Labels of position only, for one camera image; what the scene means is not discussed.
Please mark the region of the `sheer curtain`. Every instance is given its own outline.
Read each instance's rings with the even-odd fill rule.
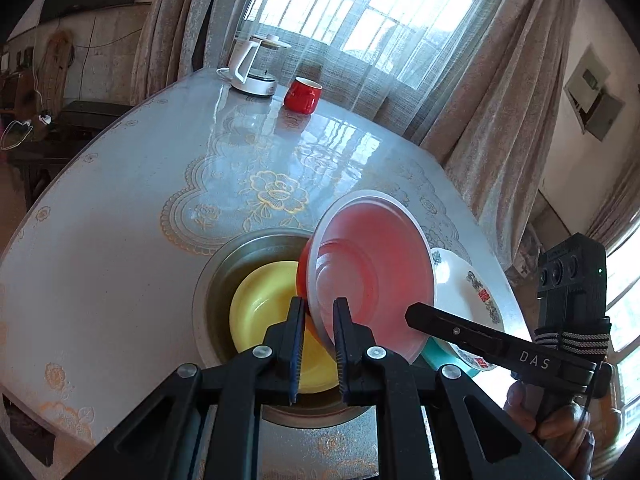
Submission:
[[[501,0],[251,0],[239,41],[292,44],[281,73],[419,144]]]

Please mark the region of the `kettle base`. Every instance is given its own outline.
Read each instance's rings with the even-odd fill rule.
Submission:
[[[276,93],[278,84],[275,81],[263,81],[248,77],[245,83],[241,83],[238,79],[234,78],[231,81],[231,86],[236,90],[241,91],[243,94],[258,97],[271,97]]]

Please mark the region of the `screw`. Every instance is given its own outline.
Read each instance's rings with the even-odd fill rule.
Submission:
[[[273,350],[271,350],[270,346],[267,345],[258,345],[257,347],[254,348],[254,350],[252,351],[252,353],[258,358],[258,359],[264,359],[265,357],[269,357],[272,353]]]
[[[382,346],[370,346],[367,348],[367,355],[372,359],[382,359],[386,355],[386,350]]]
[[[456,365],[445,365],[442,367],[442,374],[447,378],[447,379],[459,379],[460,375],[462,375],[462,372],[460,371],[460,368],[458,368]]]
[[[193,377],[198,371],[198,367],[196,365],[192,365],[191,363],[185,363],[183,365],[178,366],[176,372],[183,379],[188,379],[189,377]]]

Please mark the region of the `beige curtain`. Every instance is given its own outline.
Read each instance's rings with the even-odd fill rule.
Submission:
[[[503,268],[513,261],[558,114],[579,0],[503,0],[427,136]]]
[[[611,254],[640,225],[640,128],[630,146],[626,161],[591,223],[586,235],[599,241]]]
[[[154,0],[136,50],[131,104],[202,66],[220,66],[245,1]]]

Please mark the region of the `yellow plate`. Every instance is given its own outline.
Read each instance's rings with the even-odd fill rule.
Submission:
[[[262,343],[267,328],[287,319],[296,295],[298,262],[273,262],[254,270],[236,290],[229,311],[229,328],[239,352]],[[334,359],[305,328],[300,370],[301,394],[324,392],[338,384]]]

